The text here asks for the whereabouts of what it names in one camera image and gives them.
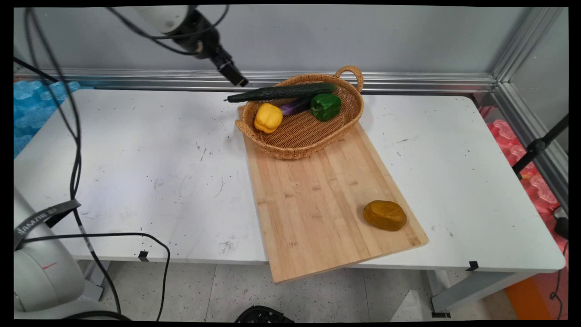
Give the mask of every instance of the wooden cutting board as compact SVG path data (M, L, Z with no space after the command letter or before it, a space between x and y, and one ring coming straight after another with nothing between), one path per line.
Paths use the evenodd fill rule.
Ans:
M275 283L419 247L428 238L356 124L344 138L298 160L275 159L245 137L254 200ZM363 218L373 200L398 203L408 222L397 232Z

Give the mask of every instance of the purple eggplant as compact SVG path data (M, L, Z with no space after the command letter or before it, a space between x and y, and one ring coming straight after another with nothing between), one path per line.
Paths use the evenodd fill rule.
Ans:
M296 99L293 102L280 106L279 109L282 111L283 116L294 115L311 109L311 99L312 97Z

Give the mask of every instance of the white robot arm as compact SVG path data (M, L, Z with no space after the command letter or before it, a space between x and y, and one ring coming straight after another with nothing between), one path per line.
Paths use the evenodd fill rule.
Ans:
M230 82L244 86L248 81L234 66L232 57L220 45L215 26L193 6L138 6L134 9L153 27L174 40L197 59L209 58ZM114 9L108 8L130 24ZM35 210L14 187L14 229ZM36 220L25 227L25 239L53 236L51 229ZM58 240L41 240L21 244L14 251L14 318L61 319L87 311L109 311L105 305L82 296L85 280L77 263ZM111 317L93 316L99 319Z

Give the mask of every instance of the white table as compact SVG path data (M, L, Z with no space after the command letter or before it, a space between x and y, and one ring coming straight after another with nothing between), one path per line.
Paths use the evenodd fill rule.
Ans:
M234 125L238 104L223 102L230 94L76 91L83 129L77 199L87 232L150 233L170 247L173 262L267 263L243 135ZM364 101L361 125L429 243L357 266L466 270L477 261L477 273L445 291L442 275L429 275L441 311L565 265L470 99ZM63 108L70 113L69 100ZM68 200L74 149L54 114L14 160L14 185L34 209ZM72 216L53 231L78 233ZM81 239L63 243L76 259L91 259ZM147 238L92 244L102 260L139 260L140 251L150 261L166 257Z

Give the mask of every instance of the cucumber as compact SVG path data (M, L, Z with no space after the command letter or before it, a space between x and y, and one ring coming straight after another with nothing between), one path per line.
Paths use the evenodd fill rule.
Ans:
M242 94L230 95L228 102L275 100L313 97L321 93L333 93L337 85L333 83L309 83L292 86L262 87Z

